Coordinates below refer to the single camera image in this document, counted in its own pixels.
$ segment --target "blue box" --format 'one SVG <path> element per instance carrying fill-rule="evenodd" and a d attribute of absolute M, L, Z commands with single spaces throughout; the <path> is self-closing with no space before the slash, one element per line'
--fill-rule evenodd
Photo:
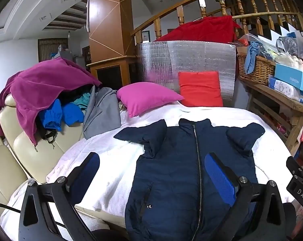
<path fill-rule="evenodd" d="M 274 77 L 303 91 L 303 72 L 277 63 Z"/>

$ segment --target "jacket sleeve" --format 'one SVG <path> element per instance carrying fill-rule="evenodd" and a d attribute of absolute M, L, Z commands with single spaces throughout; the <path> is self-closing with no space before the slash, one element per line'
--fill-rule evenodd
<path fill-rule="evenodd" d="M 144 145 L 146 158 L 154 158 L 160 150 L 167 133 L 165 120 L 161 119 L 144 127 L 127 127 L 118 132 L 114 138 L 128 140 Z"/>
<path fill-rule="evenodd" d="M 244 128 L 230 127 L 226 131 L 226 135 L 234 147 L 245 156 L 253 155 L 252 147 L 264 133 L 265 129 L 257 123 L 251 123 Z"/>

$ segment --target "navy blue jacket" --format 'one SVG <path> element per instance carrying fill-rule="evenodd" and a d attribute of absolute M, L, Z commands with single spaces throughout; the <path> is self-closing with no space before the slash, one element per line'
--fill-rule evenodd
<path fill-rule="evenodd" d="M 131 241 L 206 241 L 230 206 L 204 168 L 214 152 L 237 176 L 257 183 L 252 147 L 265 130 L 213 127 L 210 120 L 162 119 L 145 127 L 124 128 L 114 137 L 144 145 L 125 210 Z"/>

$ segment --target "cardboard box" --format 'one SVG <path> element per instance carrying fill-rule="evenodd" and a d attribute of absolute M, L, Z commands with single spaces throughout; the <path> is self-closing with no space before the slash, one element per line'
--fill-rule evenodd
<path fill-rule="evenodd" d="M 274 77 L 303 91 L 303 72 L 277 63 Z"/>
<path fill-rule="evenodd" d="M 238 46 L 238 47 L 236 47 L 236 51 L 237 51 L 237 53 L 245 53 L 245 54 L 247 54 L 248 48 L 245 47 L 245 46 Z"/>

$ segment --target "wicker basket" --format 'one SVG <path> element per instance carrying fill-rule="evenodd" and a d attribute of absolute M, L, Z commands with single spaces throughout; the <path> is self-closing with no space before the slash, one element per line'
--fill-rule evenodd
<path fill-rule="evenodd" d="M 245 74 L 244 63 L 246 54 L 239 53 L 237 54 L 237 58 L 239 60 L 239 76 L 242 79 L 268 86 L 269 75 L 274 76 L 275 62 L 261 56 L 256 56 L 254 71 L 251 74 Z"/>

